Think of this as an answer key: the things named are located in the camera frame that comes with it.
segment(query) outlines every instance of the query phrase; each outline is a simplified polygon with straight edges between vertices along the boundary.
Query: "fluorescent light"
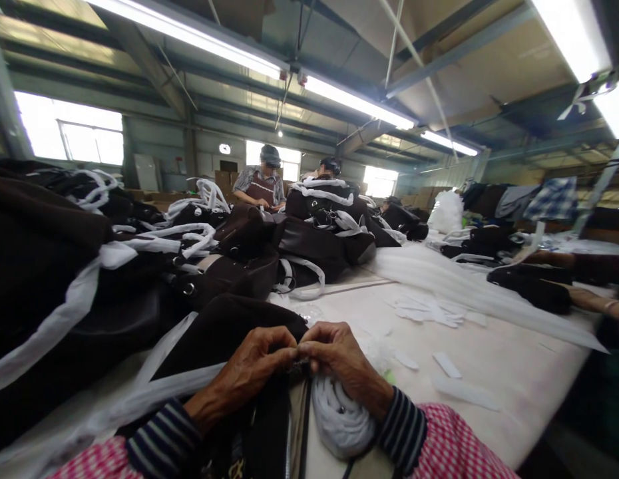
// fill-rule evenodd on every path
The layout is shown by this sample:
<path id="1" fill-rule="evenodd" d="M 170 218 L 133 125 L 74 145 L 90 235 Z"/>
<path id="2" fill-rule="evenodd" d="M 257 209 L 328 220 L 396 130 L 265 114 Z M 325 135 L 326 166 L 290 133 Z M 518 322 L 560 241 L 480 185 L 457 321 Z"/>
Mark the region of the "fluorescent light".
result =
<path id="1" fill-rule="evenodd" d="M 249 53 L 242 48 L 235 47 L 230 43 L 219 40 L 222 36 L 214 32 L 214 36 L 204 33 L 205 24 L 189 19 L 187 16 L 170 10 L 169 7 L 151 0 L 87 0 L 88 3 L 101 7 L 121 17 L 145 25 L 152 30 L 164 33 L 175 39 L 189 43 L 202 50 L 223 57 L 226 60 L 238 63 L 250 70 L 262 73 L 268 77 L 279 80 L 282 66 L 275 65 L 272 61 L 260 58 L 258 55 Z"/>
<path id="2" fill-rule="evenodd" d="M 425 140 L 429 140 L 431 142 L 434 143 L 438 143 L 439 145 L 443 145 L 446 146 L 447 148 L 451 149 L 451 145 L 452 142 L 449 141 L 449 138 L 445 137 L 445 136 L 441 136 L 439 134 L 436 134 L 434 132 L 431 131 L 426 131 L 424 133 L 422 133 L 421 135 Z M 476 156 L 479 151 L 478 150 L 474 150 L 473 148 L 469 148 L 468 146 L 465 146 L 463 144 L 460 144 L 458 142 L 453 142 L 454 144 L 454 148 L 456 149 L 456 151 L 458 153 L 463 153 L 469 156 Z"/>
<path id="3" fill-rule="evenodd" d="M 579 83 L 612 68 L 589 0 L 532 0 Z"/>
<path id="4" fill-rule="evenodd" d="M 600 110 L 611 133 L 619 140 L 619 83 L 613 91 L 594 97 L 594 104 Z"/>
<path id="5" fill-rule="evenodd" d="M 401 130 L 409 130 L 414 127 L 414 121 L 410 120 L 406 116 L 393 112 L 386 106 L 375 104 L 371 101 L 364 100 L 360 96 L 353 93 L 349 93 L 345 91 L 342 86 L 333 86 L 325 81 L 319 80 L 314 75 L 308 75 L 307 77 L 304 75 L 299 75 L 299 79 L 306 79 L 304 86 L 309 91 L 353 108 L 354 110 L 366 113 L 384 122 L 396 125 L 396 127 Z"/>

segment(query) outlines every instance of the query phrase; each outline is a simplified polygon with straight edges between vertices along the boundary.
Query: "worktable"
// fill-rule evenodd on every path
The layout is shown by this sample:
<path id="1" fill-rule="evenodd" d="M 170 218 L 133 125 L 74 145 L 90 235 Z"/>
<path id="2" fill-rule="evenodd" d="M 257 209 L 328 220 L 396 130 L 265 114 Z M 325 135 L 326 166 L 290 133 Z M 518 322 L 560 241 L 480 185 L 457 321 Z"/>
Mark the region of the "worktable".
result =
<path id="1" fill-rule="evenodd" d="M 408 243 L 405 247 L 425 247 Z M 606 289 L 586 286 L 599 295 L 609 296 Z M 589 349 L 523 329 L 494 317 L 487 326 L 465 321 L 458 329 L 424 322 L 414 323 L 396 316 L 386 299 L 415 289 L 393 283 L 358 268 L 344 275 L 336 285 L 328 285 L 325 294 L 310 301 L 321 313 L 323 321 L 347 321 L 357 339 L 374 340 L 389 355 L 394 350 L 407 353 L 419 370 L 389 359 L 396 385 L 416 402 L 443 402 L 455 410 L 473 428 L 475 434 L 494 450 L 511 468 L 525 460 L 563 402 L 583 366 Z M 423 295 L 431 294 L 420 290 Z M 308 303 L 273 293 L 274 303 L 297 309 Z M 593 331 L 598 315 L 577 311 L 568 318 Z M 432 357 L 444 351 L 467 381 L 489 391 L 500 412 L 469 404 L 438 393 L 431 384 L 433 375 L 444 375 Z M 107 378 L 89 391 L 77 394 L 59 407 L 17 442 L 27 453 L 0 469 L 0 478 L 24 478 L 41 459 L 38 444 L 50 433 L 72 431 L 90 411 L 120 397 L 129 387 L 144 356 L 125 361 Z M 319 440 L 310 414 L 307 479 L 339 479 L 346 463 L 336 460 Z"/>

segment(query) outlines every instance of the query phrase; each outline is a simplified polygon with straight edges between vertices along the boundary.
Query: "hand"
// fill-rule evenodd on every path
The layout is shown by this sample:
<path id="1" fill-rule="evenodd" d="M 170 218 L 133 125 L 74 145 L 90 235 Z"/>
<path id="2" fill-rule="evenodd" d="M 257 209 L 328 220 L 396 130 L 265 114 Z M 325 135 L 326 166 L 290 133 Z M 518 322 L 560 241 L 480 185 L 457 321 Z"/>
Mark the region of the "hand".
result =
<path id="1" fill-rule="evenodd" d="M 524 262 L 529 264 L 548 264 L 551 266 L 573 269 L 575 261 L 576 258 L 570 254 L 538 251 L 529 256 Z"/>
<path id="2" fill-rule="evenodd" d="M 298 353 L 310 358 L 313 373 L 333 373 L 349 397 L 383 421 L 394 390 L 369 364 L 347 323 L 316 323 L 301 339 Z"/>
<path id="3" fill-rule="evenodd" d="M 256 200 L 256 203 L 254 203 L 254 205 L 255 206 L 262 206 L 266 210 L 270 207 L 270 204 L 267 203 L 267 201 L 265 201 L 263 198 L 261 198 L 260 200 Z"/>
<path id="4" fill-rule="evenodd" d="M 205 434 L 256 396 L 275 371 L 292 365 L 296 340 L 284 326 L 252 329 L 218 376 L 185 404 Z"/>

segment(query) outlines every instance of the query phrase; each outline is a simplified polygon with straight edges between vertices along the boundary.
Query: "apron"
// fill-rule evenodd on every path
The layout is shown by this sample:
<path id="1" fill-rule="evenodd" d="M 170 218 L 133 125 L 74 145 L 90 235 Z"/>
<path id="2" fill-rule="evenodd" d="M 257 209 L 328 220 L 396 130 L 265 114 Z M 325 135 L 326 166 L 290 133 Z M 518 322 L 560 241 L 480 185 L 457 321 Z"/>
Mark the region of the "apron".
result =
<path id="1" fill-rule="evenodd" d="M 261 179 L 258 171 L 254 172 L 254 176 L 252 176 L 252 183 L 248 186 L 248 189 L 245 191 L 245 194 L 252 197 L 255 200 L 265 200 L 270 206 L 276 206 L 274 204 L 274 185 L 276 181 L 272 184 L 268 183 L 264 179 Z"/>

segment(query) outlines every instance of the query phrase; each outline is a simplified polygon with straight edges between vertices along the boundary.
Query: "blue plaid shirt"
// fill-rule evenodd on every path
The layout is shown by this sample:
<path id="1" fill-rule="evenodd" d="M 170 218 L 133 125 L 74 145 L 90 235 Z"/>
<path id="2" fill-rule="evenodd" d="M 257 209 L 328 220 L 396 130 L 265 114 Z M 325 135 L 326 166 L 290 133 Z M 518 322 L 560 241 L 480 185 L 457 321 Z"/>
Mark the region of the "blue plaid shirt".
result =
<path id="1" fill-rule="evenodd" d="M 524 212 L 532 220 L 573 220 L 578 213 L 576 177 L 547 180 Z"/>

